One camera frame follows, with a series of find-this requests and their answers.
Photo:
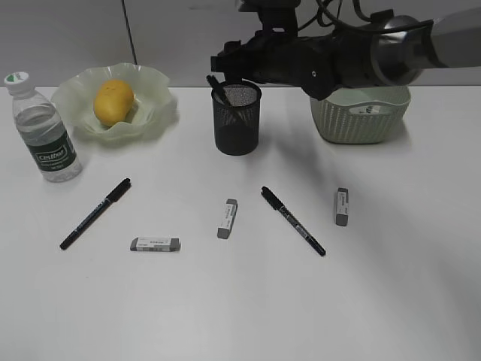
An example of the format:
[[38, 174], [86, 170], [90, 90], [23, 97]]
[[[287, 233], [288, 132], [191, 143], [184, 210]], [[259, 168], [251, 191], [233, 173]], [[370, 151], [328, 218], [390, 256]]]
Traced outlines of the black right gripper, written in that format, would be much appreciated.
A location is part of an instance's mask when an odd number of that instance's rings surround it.
[[334, 91], [372, 86], [371, 37], [337, 30], [318, 37], [256, 36], [228, 41], [210, 58], [226, 80], [289, 85], [317, 100]]

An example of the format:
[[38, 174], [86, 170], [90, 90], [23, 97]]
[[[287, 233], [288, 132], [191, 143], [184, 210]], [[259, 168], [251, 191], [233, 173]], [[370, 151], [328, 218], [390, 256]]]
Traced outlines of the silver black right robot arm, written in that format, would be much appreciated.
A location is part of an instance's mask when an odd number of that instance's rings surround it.
[[296, 86], [318, 100], [341, 88], [404, 86], [425, 69], [480, 65], [480, 9], [418, 21], [393, 10], [364, 17], [352, 26], [333, 15], [326, 1], [314, 17], [334, 29], [300, 36], [298, 1], [243, 1], [240, 10], [257, 13], [260, 30], [246, 43], [229, 41], [212, 56], [213, 72], [226, 80]]

